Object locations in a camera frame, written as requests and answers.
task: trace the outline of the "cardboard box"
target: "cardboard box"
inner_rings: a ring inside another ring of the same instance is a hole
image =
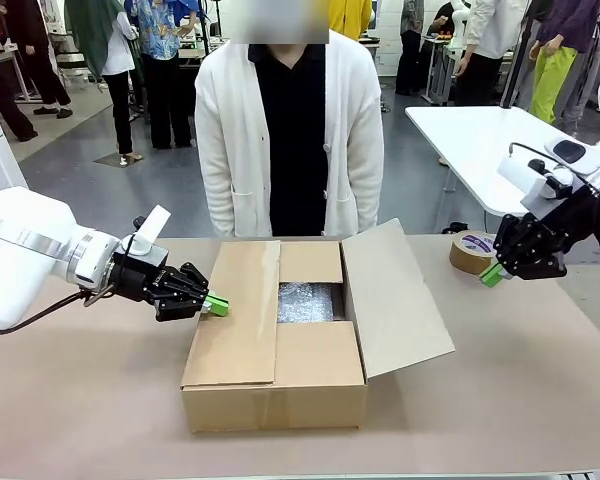
[[[344,320],[278,324],[281,282],[334,284]],[[370,378],[454,350],[398,220],[342,242],[224,243],[210,285],[231,308],[189,353],[193,432],[359,427]]]

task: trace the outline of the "brown tabletop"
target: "brown tabletop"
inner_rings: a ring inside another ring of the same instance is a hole
[[[600,468],[600,333],[555,281],[489,290],[409,237],[457,351],[371,383],[362,430],[191,435],[189,320],[121,299],[0,338],[0,477],[504,474]],[[166,240],[204,273],[216,240]],[[600,320],[600,267],[562,285]],[[73,291],[50,280],[32,311]]]

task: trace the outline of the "black shoe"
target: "black shoe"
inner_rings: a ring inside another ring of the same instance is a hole
[[[26,135],[22,135],[21,137],[18,137],[18,140],[20,140],[21,142],[28,142],[29,140],[33,140],[37,136],[38,136],[38,132],[33,130],[32,132],[27,133]]]
[[[63,118],[69,118],[71,115],[73,115],[73,110],[70,108],[60,108],[57,118],[62,120]]]
[[[34,115],[58,115],[59,110],[57,108],[47,108],[47,107],[40,107],[40,108],[36,108],[33,111]]]

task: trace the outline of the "bubble wrap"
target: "bubble wrap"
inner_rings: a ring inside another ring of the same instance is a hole
[[[278,291],[278,323],[332,322],[331,285],[281,283]]]

